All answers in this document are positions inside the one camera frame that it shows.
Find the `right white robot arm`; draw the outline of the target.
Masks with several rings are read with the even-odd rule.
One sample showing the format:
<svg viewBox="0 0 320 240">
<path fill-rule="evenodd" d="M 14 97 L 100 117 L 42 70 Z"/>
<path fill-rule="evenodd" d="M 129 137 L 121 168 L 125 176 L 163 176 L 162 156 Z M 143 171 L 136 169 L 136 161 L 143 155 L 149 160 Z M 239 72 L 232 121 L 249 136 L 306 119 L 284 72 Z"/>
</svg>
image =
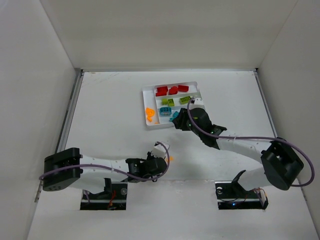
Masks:
<svg viewBox="0 0 320 240">
<path fill-rule="evenodd" d="M 242 170 L 235 177 L 236 182 L 246 191 L 266 186 L 287 191 L 304 168 L 301 159 L 283 139 L 238 139 L 226 127 L 212 124 L 203 108 L 182 108 L 172 122 L 176 129 L 195 133 L 210 148 L 233 152 L 257 161 L 260 168 Z"/>
</svg>

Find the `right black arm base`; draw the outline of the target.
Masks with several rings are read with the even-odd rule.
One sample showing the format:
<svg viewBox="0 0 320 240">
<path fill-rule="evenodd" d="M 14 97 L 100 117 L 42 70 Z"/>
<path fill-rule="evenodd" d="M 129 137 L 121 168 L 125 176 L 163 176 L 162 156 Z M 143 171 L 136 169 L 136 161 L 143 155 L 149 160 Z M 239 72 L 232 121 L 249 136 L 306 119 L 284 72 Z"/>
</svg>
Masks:
<svg viewBox="0 0 320 240">
<path fill-rule="evenodd" d="M 264 189 L 245 190 L 239 184 L 244 172 L 245 170 L 240 171 L 233 180 L 215 182 L 219 210 L 266 210 L 268 207 L 269 200 Z"/>
</svg>

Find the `lime green lego brick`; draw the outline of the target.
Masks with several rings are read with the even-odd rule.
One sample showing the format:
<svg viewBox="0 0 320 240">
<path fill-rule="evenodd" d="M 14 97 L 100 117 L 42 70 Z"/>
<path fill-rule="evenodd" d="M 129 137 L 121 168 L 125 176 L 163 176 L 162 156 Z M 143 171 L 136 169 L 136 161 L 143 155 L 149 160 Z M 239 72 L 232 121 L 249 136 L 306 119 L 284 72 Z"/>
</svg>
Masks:
<svg viewBox="0 0 320 240">
<path fill-rule="evenodd" d="M 167 100 L 166 98 L 163 98 L 163 99 L 161 100 L 161 104 L 162 104 L 162 105 L 167 105 L 167 104 L 168 104 L 168 100 Z"/>
<path fill-rule="evenodd" d="M 175 106 L 175 103 L 174 103 L 174 100 L 171 98 L 171 99 L 168 99 L 168 106 L 169 107 L 174 107 Z"/>
</svg>

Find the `red sloped lego brick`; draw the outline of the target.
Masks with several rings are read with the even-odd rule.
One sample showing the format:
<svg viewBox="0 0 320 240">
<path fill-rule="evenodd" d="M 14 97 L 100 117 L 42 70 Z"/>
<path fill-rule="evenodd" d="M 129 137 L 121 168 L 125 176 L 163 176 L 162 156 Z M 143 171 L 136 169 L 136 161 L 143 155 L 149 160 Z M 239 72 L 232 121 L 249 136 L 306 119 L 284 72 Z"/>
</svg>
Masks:
<svg viewBox="0 0 320 240">
<path fill-rule="evenodd" d="M 155 96 L 156 97 L 161 97 L 161 96 L 166 96 L 167 95 L 167 91 L 158 91 Z"/>
</svg>

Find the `orange curved arch piece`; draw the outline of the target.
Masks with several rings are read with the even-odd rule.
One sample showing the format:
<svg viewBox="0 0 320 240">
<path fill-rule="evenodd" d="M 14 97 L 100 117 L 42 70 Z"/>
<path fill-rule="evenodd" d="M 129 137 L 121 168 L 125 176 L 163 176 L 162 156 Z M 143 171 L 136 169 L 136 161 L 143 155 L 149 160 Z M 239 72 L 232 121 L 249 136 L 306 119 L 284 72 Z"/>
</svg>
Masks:
<svg viewBox="0 0 320 240">
<path fill-rule="evenodd" d="M 145 114 L 146 114 L 147 121 L 151 123 L 153 121 L 153 117 L 155 116 L 155 110 L 147 107 L 145 109 Z"/>
</svg>

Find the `red round lego brick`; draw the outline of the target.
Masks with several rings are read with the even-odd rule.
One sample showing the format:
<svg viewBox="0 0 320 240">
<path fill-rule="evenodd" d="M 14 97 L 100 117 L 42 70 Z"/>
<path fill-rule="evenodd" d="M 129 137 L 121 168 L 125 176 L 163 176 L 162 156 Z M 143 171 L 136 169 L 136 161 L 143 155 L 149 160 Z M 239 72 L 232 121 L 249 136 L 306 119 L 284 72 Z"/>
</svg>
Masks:
<svg viewBox="0 0 320 240">
<path fill-rule="evenodd" d="M 172 87 L 169 89 L 168 93 L 169 93 L 169 95 L 176 95 L 176 94 L 178 93 L 178 91 L 179 91 L 179 89 L 178 89 L 177 86 L 172 86 Z"/>
</svg>

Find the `small red lego brick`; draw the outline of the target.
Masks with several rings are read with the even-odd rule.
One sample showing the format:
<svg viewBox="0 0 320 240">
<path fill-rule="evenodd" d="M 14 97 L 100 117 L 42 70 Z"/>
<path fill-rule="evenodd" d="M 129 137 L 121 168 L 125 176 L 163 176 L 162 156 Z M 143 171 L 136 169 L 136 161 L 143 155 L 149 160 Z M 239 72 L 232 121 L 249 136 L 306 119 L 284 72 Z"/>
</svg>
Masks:
<svg viewBox="0 0 320 240">
<path fill-rule="evenodd" d="M 167 86 L 161 86 L 157 88 L 157 92 L 167 92 L 168 87 Z"/>
</svg>

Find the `red lego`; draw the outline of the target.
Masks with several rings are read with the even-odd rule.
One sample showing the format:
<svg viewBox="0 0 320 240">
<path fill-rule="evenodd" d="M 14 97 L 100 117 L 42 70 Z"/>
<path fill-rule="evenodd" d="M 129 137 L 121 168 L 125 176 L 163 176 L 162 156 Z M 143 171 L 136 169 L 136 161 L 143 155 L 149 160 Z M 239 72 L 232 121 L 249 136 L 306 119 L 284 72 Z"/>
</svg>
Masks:
<svg viewBox="0 0 320 240">
<path fill-rule="evenodd" d="M 188 92 L 189 91 L 189 86 L 188 85 L 178 85 L 177 89 L 179 92 Z"/>
</svg>

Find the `teal square lego brick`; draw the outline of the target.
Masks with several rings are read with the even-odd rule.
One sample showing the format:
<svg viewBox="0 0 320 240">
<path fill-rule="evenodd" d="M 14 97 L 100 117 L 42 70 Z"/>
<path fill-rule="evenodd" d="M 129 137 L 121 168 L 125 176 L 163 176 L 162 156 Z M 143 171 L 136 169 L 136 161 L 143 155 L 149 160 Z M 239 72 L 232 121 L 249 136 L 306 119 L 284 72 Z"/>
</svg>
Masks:
<svg viewBox="0 0 320 240">
<path fill-rule="evenodd" d="M 179 112 L 178 111 L 175 111 L 172 115 L 172 118 L 176 118 L 177 116 L 179 115 Z"/>
</svg>

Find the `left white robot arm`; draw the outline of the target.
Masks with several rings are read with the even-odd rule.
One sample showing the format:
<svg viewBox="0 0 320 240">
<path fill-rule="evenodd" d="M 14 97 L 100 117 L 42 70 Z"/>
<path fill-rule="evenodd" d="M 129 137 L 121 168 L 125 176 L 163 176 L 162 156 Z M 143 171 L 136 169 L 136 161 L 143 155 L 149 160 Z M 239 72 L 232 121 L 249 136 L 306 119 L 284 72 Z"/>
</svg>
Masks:
<svg viewBox="0 0 320 240">
<path fill-rule="evenodd" d="M 101 159 L 82 155 L 79 148 L 72 147 L 46 157 L 39 179 L 46 192 L 75 188 L 100 194 L 110 192 L 112 183 L 156 181 L 168 171 L 169 159 L 169 146 L 161 142 L 145 159 Z"/>
</svg>

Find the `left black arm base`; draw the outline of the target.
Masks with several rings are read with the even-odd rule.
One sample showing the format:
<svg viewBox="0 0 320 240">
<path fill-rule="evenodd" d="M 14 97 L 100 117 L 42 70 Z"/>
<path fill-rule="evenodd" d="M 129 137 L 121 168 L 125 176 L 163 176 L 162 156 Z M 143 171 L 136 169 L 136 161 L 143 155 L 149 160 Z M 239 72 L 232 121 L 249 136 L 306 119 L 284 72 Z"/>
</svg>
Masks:
<svg viewBox="0 0 320 240">
<path fill-rule="evenodd" d="M 109 178 L 104 180 L 103 191 L 91 193 L 82 192 L 80 202 L 81 211 L 125 211 L 127 209 L 127 182 L 112 182 Z"/>
</svg>

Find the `teal rounded lego brick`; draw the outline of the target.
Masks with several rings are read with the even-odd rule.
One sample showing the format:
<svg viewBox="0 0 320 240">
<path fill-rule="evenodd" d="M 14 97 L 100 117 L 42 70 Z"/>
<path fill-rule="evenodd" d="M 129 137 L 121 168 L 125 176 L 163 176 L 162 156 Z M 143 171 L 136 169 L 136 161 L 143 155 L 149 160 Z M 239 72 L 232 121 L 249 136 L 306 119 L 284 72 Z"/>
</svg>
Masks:
<svg viewBox="0 0 320 240">
<path fill-rule="evenodd" d="M 172 114 L 172 108 L 171 107 L 161 107 L 159 109 L 159 115 L 162 117 L 170 116 Z"/>
</svg>

